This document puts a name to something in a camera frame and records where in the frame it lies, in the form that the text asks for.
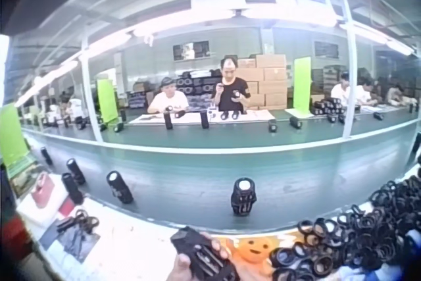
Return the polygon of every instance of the metal pole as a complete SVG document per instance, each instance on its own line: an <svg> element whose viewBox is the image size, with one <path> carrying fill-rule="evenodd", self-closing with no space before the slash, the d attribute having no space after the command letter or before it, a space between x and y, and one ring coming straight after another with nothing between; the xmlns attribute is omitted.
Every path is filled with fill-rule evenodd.
<svg viewBox="0 0 421 281"><path fill-rule="evenodd" d="M343 138L351 136L355 113L355 90L357 89L357 43L355 41L354 21L349 8L348 0L341 0L343 17L347 25L348 55L349 55L349 100L347 108L347 117L343 127Z"/></svg>
<svg viewBox="0 0 421 281"><path fill-rule="evenodd" d="M103 143L103 137L99 131L99 126L97 123L97 115L95 114L95 107L93 106L93 98L91 92L91 78L89 75L89 59L85 54L85 51L88 48L87 44L87 27L84 28L84 34L82 36L82 55L80 56L80 61L82 63L82 78L85 92L85 100L87 106L87 112L89 114L89 119L91 121L91 126L93 130L93 135L98 143Z"/></svg>

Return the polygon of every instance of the fluorescent light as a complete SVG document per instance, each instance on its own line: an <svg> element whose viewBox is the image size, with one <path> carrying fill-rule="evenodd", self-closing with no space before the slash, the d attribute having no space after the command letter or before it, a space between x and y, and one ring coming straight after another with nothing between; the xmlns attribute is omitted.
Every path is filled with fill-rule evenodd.
<svg viewBox="0 0 421 281"><path fill-rule="evenodd" d="M415 52L415 50L407 45L405 45L404 43L401 43L399 41L396 41L395 39L388 41L387 42L387 46L390 49L394 49L397 52L402 53L403 55L409 56L412 53Z"/></svg>
<svg viewBox="0 0 421 281"><path fill-rule="evenodd" d="M339 26L344 30L347 29L348 24L340 24ZM354 22L354 32L356 35L361 36L363 38L369 39L371 41L375 41L379 44L386 44L387 43L387 35L377 31L369 26L365 26L364 24L359 24L358 22Z"/></svg>
<svg viewBox="0 0 421 281"><path fill-rule="evenodd" d="M102 54L105 51L114 49L119 45L125 44L131 37L132 36L130 34L125 34L122 32L113 33L109 36L106 36L105 38L100 39L99 41L96 41L95 43L92 43L88 47L88 50L84 53L84 55L87 56L89 59L98 56L99 54Z"/></svg>
<svg viewBox="0 0 421 281"><path fill-rule="evenodd" d="M133 26L134 35L137 37L149 36L156 32L165 31L180 26L187 26L190 24L206 21L229 19L234 15L235 13L233 10L206 11L189 9L141 22Z"/></svg>
<svg viewBox="0 0 421 281"><path fill-rule="evenodd" d="M283 7L274 3L250 4L242 15L253 19L274 19L295 21L320 26L333 27L336 25L336 14L329 10L309 11L299 6Z"/></svg>
<svg viewBox="0 0 421 281"><path fill-rule="evenodd" d="M51 72L46 74L44 77L36 76L34 79L34 85L31 88L29 88L29 90L18 99L18 101L14 104L14 106L20 107L25 102L27 102L29 98L36 95L42 88L44 88L45 86L48 86L51 82L53 82L54 79L57 79L58 77L61 77L67 72L70 72L72 69L74 69L77 66L78 66L77 61L71 61L68 64L61 66L59 69L52 70Z"/></svg>

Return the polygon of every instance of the man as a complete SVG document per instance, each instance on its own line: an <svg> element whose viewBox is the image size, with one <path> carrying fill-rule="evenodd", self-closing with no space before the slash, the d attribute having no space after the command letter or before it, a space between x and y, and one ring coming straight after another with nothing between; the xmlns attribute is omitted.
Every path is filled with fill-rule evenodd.
<svg viewBox="0 0 421 281"><path fill-rule="evenodd" d="M163 113L168 107L172 107L173 113L186 111L189 107L187 97L181 91L177 91L173 79L165 77L161 82L161 91L153 99L147 109L148 113Z"/></svg>
<svg viewBox="0 0 421 281"><path fill-rule="evenodd" d="M216 84L212 99L219 111L240 111L249 105L249 86L244 79L235 76L237 61L231 57L221 60L222 82Z"/></svg>
<svg viewBox="0 0 421 281"><path fill-rule="evenodd" d="M330 97L337 98L341 100L341 104L343 107L348 106L348 98L349 98L349 74L344 72L341 75L340 82L332 88L330 92Z"/></svg>
<svg viewBox="0 0 421 281"><path fill-rule="evenodd" d="M386 95L387 103L398 106L403 104L403 88L398 84L389 89Z"/></svg>
<svg viewBox="0 0 421 281"><path fill-rule="evenodd" d="M375 105L377 100L372 99L371 91L373 90L373 81L369 78L363 78L361 85L357 86L355 96L359 105Z"/></svg>

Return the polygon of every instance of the black flashlight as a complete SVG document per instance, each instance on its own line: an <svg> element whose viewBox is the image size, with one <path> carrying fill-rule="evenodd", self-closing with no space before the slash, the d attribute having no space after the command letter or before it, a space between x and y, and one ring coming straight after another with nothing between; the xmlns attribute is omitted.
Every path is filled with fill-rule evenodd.
<svg viewBox="0 0 421 281"><path fill-rule="evenodd" d="M211 240L194 229L186 226L170 240L177 253L190 258L190 271L195 280L239 281L233 264L221 258L213 249Z"/></svg>
<svg viewBox="0 0 421 281"><path fill-rule="evenodd" d="M85 184L86 182L85 176L73 158L67 161L66 166L67 166L67 169L70 170L70 172L73 174L74 180L79 186L81 186L82 184Z"/></svg>
<svg viewBox="0 0 421 281"><path fill-rule="evenodd" d="M168 111L164 112L165 127L167 130L172 130L171 115Z"/></svg>
<svg viewBox="0 0 421 281"><path fill-rule="evenodd" d="M112 190L112 195L122 203L129 204L133 201L132 193L118 171L107 174L107 183Z"/></svg>
<svg viewBox="0 0 421 281"><path fill-rule="evenodd" d="M184 115L186 114L186 112L184 110L178 111L175 113L175 118L182 118Z"/></svg>
<svg viewBox="0 0 421 281"><path fill-rule="evenodd" d="M296 118L295 116L291 116L290 118L289 118L289 123L294 127L294 128L296 128L296 129L301 129L301 127L303 126L303 123L298 119L298 118Z"/></svg>
<svg viewBox="0 0 421 281"><path fill-rule="evenodd" d="M225 121L228 118L229 112L228 111L224 111L221 114L221 120Z"/></svg>
<svg viewBox="0 0 421 281"><path fill-rule="evenodd" d="M330 123L336 123L336 116L334 116L334 115L328 115L327 117L328 117L328 121Z"/></svg>
<svg viewBox="0 0 421 281"><path fill-rule="evenodd" d="M124 129L124 123L123 122L119 122L117 123L117 125L114 127L114 132L116 133L120 133L121 131L123 131Z"/></svg>
<svg viewBox="0 0 421 281"><path fill-rule="evenodd" d="M276 124L276 120L269 120L269 132L276 133L278 131L278 125Z"/></svg>
<svg viewBox="0 0 421 281"><path fill-rule="evenodd" d="M247 216L257 201L255 183L250 178L240 178L234 183L231 206L235 215Z"/></svg>
<svg viewBox="0 0 421 281"><path fill-rule="evenodd" d="M120 116L121 116L121 121L123 121L123 122L127 121L127 116L126 116L125 110L120 110Z"/></svg>
<svg viewBox="0 0 421 281"><path fill-rule="evenodd" d="M384 119L384 115L382 113L379 112L375 112L373 113L374 118L376 118L379 121L382 121Z"/></svg>
<svg viewBox="0 0 421 281"><path fill-rule="evenodd" d="M201 124L202 124L202 128L204 128L204 129L209 128L208 112L207 111L200 112L200 121L201 121Z"/></svg>
<svg viewBox="0 0 421 281"><path fill-rule="evenodd" d="M238 117L239 117L239 111L238 111L238 110L235 110L235 111L232 113L232 119L233 119L233 120L237 120L237 119L238 119Z"/></svg>
<svg viewBox="0 0 421 281"><path fill-rule="evenodd" d="M53 164L53 161L51 160L51 157L48 154L48 151L45 147L41 147L41 154L43 155L47 165L51 166Z"/></svg>
<svg viewBox="0 0 421 281"><path fill-rule="evenodd" d="M340 121L340 123L345 124L345 115L338 115L337 120Z"/></svg>
<svg viewBox="0 0 421 281"><path fill-rule="evenodd" d="M69 172L65 172L61 176L61 181L63 182L64 187L66 188L73 203L75 205L81 205L84 202L84 196L81 191L79 191L72 175Z"/></svg>

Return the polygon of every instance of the cardboard box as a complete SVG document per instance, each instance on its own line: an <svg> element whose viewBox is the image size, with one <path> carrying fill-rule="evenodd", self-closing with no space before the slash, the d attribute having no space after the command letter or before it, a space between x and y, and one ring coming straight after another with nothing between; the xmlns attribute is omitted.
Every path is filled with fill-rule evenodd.
<svg viewBox="0 0 421 281"><path fill-rule="evenodd" d="M264 80L263 68L237 68L236 76L243 78L246 82L260 82Z"/></svg>
<svg viewBox="0 0 421 281"><path fill-rule="evenodd" d="M260 107L264 105L264 95L251 95L249 107Z"/></svg>
<svg viewBox="0 0 421 281"><path fill-rule="evenodd" d="M266 96L266 103L265 105L287 105L287 94L286 93L271 93Z"/></svg>
<svg viewBox="0 0 421 281"><path fill-rule="evenodd" d="M238 60L239 68L256 68L255 59L239 59Z"/></svg>
<svg viewBox="0 0 421 281"><path fill-rule="evenodd" d="M249 92L251 95L256 95L259 93L259 83L258 82L247 82L249 86Z"/></svg>
<svg viewBox="0 0 421 281"><path fill-rule="evenodd" d="M284 93L287 94L287 81L286 80L273 80L270 82L263 81L259 82L259 93Z"/></svg>
<svg viewBox="0 0 421 281"><path fill-rule="evenodd" d="M285 110L287 105L266 105L264 107L259 107L259 110Z"/></svg>
<svg viewBox="0 0 421 281"><path fill-rule="evenodd" d="M324 99L324 95L311 95L310 98L313 102L321 101L322 99Z"/></svg>
<svg viewBox="0 0 421 281"><path fill-rule="evenodd" d="M263 54L256 55L256 66L257 67L287 67L287 59L285 55L281 54Z"/></svg>
<svg viewBox="0 0 421 281"><path fill-rule="evenodd" d="M264 80L287 80L287 69L280 68L265 68L264 69Z"/></svg>

